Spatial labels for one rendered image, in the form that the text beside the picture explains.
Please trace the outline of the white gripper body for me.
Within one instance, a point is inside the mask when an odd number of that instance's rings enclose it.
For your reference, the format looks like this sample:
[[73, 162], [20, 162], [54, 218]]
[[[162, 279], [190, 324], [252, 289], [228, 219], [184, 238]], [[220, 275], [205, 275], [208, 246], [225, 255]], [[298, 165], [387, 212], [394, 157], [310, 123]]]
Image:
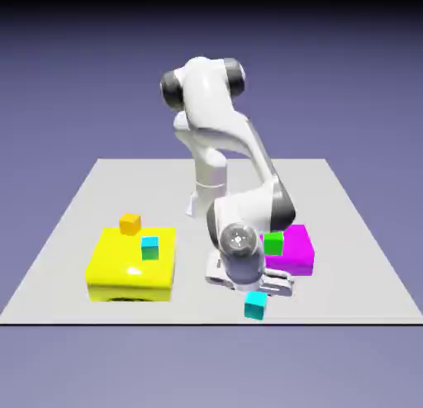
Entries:
[[266, 268], [257, 283], [235, 284], [226, 274], [219, 251], [214, 249], [207, 259], [205, 279], [210, 284], [223, 286], [240, 292], [263, 292], [268, 295], [289, 297], [292, 295], [293, 278], [289, 273]]

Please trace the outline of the small cyan cube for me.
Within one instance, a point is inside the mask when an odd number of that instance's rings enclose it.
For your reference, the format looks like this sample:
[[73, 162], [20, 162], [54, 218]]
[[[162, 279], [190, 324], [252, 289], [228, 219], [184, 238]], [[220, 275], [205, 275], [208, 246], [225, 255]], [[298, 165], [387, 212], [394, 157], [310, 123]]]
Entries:
[[143, 236], [140, 242], [143, 260], [157, 260], [159, 258], [159, 237]]
[[244, 314], [246, 318], [262, 320], [266, 310], [268, 295], [263, 292], [248, 292], [245, 297]]

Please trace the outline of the small green cube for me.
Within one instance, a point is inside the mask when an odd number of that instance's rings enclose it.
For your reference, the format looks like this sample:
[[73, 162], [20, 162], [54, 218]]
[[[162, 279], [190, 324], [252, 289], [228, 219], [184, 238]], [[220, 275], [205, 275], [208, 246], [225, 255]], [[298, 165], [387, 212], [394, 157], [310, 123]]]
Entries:
[[264, 253], [271, 256], [283, 254], [284, 236], [282, 231], [263, 234]]

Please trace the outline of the small orange cube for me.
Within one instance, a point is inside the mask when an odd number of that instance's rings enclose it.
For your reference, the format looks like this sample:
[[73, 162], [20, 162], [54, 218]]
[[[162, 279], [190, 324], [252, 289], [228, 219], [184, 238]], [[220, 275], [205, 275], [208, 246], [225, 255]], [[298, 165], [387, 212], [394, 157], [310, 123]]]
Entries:
[[140, 215], [125, 213], [119, 219], [119, 230], [123, 235], [136, 235], [141, 230]]

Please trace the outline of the large magenta box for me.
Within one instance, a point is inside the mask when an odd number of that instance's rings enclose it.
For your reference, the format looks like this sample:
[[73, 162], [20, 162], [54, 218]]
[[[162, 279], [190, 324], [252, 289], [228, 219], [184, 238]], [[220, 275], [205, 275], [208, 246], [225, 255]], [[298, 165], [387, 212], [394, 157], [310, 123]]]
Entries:
[[293, 276], [311, 276], [313, 273], [315, 250], [304, 225], [294, 224], [284, 232], [283, 254], [265, 255], [267, 268], [285, 271]]

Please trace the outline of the large yellow box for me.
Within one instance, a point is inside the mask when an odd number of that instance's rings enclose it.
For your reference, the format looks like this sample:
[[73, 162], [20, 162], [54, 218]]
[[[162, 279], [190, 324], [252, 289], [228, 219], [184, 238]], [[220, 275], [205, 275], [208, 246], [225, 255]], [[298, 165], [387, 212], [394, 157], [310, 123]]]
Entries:
[[[143, 236], [159, 237], [159, 258], [143, 260]], [[86, 268], [90, 301], [169, 301], [175, 269], [175, 229], [143, 228], [123, 235], [117, 228], [102, 231]]]

